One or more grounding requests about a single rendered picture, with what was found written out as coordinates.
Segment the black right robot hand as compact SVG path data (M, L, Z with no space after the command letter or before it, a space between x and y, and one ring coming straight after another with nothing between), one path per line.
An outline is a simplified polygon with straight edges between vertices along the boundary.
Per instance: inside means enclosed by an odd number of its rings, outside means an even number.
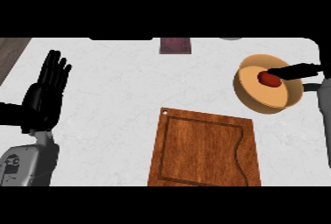
M317 73L322 71L323 67L320 65L300 63L280 68L270 68L267 73L279 77L282 80L291 81L317 76Z

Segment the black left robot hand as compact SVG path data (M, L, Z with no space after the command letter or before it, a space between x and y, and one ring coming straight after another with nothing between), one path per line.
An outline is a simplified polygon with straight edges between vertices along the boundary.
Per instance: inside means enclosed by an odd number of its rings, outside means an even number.
M60 51L50 50L22 104L0 102L0 126L19 126L23 134L56 127L71 68Z

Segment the tan round pot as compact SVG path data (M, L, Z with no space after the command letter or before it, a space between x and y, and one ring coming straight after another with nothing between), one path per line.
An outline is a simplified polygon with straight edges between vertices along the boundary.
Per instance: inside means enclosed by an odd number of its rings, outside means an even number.
M269 54L248 56L233 76L233 92L242 104L261 114L275 114L292 107L301 100L304 87L300 79L280 80L279 87L267 87L257 75L269 68L286 67L288 63Z

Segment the brown wooden cutting board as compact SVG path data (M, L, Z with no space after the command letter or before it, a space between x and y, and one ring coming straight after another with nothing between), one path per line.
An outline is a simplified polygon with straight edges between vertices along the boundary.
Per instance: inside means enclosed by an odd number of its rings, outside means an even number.
M254 122L174 108L159 110L149 186L258 186Z

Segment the maroon rectangular box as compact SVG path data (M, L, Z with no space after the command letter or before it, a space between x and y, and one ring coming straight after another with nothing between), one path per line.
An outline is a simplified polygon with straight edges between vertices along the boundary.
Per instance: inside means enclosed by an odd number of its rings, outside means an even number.
M159 54L190 54L192 44L189 38L161 38Z

